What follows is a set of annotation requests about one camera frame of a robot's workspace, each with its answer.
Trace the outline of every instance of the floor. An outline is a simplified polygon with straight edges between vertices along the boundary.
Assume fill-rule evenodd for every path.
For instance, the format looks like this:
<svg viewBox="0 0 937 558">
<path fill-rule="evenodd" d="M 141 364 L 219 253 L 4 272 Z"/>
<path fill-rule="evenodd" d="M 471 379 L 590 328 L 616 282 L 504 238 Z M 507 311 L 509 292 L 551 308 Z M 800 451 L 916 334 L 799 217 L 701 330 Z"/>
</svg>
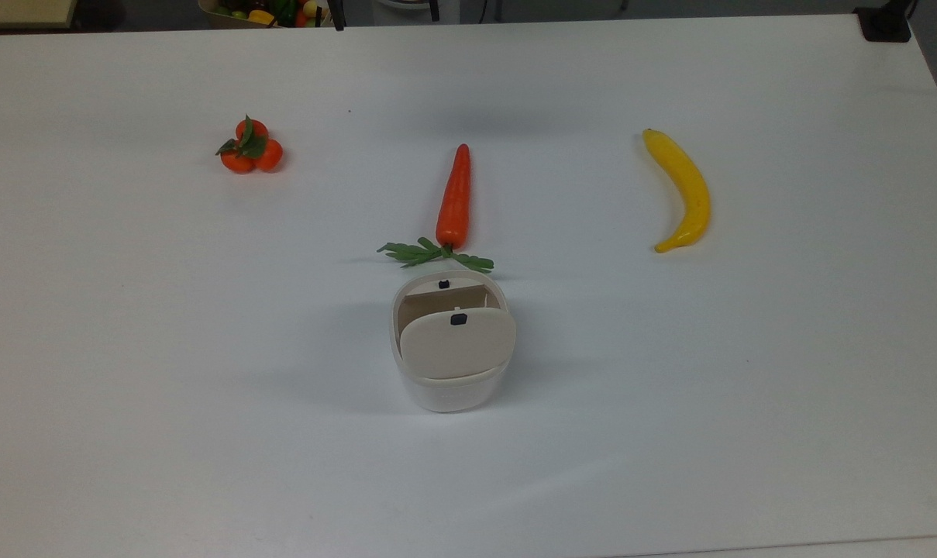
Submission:
<svg viewBox="0 0 937 558">
<path fill-rule="evenodd" d="M 377 0 L 346 0 L 348 25 L 373 25 L 372 3 Z M 460 18 L 475 24 L 483 15 L 485 24 L 494 21 L 497 0 L 461 0 Z M 503 22 L 575 21 L 617 18 L 725 17 L 787 14 L 850 14 L 859 5 L 879 6 L 880 0 L 630 0 L 621 11 L 620 0 L 503 0 Z M 105 17 L 107 4 L 122 8 L 114 14 L 115 31 L 160 31 L 160 29 L 208 29 L 196 0 L 79 0 L 79 11 L 94 6 L 93 17 Z M 919 46 L 937 84 L 937 0 L 919 0 L 911 19 Z"/>
</svg>

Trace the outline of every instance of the fruit basket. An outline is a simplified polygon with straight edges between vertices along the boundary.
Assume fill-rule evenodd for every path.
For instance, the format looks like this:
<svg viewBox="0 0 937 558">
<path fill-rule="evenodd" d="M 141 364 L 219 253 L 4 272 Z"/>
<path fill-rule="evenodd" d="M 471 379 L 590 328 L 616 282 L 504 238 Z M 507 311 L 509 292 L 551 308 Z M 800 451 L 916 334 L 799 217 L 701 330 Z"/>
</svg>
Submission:
<svg viewBox="0 0 937 558">
<path fill-rule="evenodd" d="M 203 11 L 203 15 L 206 17 L 206 21 L 209 22 L 210 27 L 213 29 L 266 29 L 266 28 L 292 28 L 292 27 L 333 27 L 333 18 L 330 17 L 330 10 L 326 7 L 321 7 L 317 12 L 319 14 L 319 25 L 317 25 L 317 17 L 313 14 L 315 8 L 319 6 L 319 0 L 309 0 L 306 4 L 312 3 L 312 6 L 305 6 L 304 3 L 299 3 L 297 6 L 297 0 L 198 0 L 199 9 Z M 229 7 L 232 4 L 237 4 L 236 7 L 243 4 L 242 10 L 230 10 Z M 262 18 L 251 17 L 248 19 L 248 15 L 255 15 L 255 12 L 251 10 L 252 7 L 259 7 L 259 4 L 268 4 L 268 5 L 280 5 L 281 2 L 287 2 L 290 4 L 290 9 L 285 10 L 283 17 L 279 18 L 279 21 L 276 24 L 269 25 L 272 15 L 270 13 L 265 13 L 264 16 L 267 16 L 267 20 Z M 241 17 L 235 17 L 238 11 L 241 11 Z"/>
</svg>

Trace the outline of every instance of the white table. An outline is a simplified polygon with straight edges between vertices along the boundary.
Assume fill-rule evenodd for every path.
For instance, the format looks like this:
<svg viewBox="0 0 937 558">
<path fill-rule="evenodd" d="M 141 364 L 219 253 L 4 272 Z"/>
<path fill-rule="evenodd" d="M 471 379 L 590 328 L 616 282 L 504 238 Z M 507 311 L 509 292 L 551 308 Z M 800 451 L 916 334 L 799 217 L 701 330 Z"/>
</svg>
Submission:
<svg viewBox="0 0 937 558">
<path fill-rule="evenodd" d="M 248 112 L 279 174 L 212 155 Z M 657 255 L 680 202 L 712 227 Z M 387 339 L 455 146 L 520 339 Z M 422 271 L 443 268 L 443 264 Z M 0 556 L 610 556 L 937 536 L 937 91 L 853 15 L 0 36 Z"/>
<path fill-rule="evenodd" d="M 787 546 L 723 552 L 691 552 L 681 558 L 937 558 L 937 537 L 908 540 Z"/>
</svg>

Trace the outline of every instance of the yellow banana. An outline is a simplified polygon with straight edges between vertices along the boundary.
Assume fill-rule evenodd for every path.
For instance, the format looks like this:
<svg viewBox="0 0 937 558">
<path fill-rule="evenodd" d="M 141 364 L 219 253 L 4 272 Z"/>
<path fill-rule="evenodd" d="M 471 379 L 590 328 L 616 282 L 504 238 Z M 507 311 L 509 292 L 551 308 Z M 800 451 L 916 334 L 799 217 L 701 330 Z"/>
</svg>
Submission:
<svg viewBox="0 0 937 558">
<path fill-rule="evenodd" d="M 644 145 L 660 168 L 671 177 L 674 186 L 678 187 L 685 204 L 685 216 L 681 218 L 680 225 L 668 240 L 655 246 L 655 251 L 663 254 L 671 248 L 695 244 L 709 226 L 709 188 L 706 188 L 706 180 L 692 159 L 663 132 L 651 128 L 644 130 Z"/>
</svg>

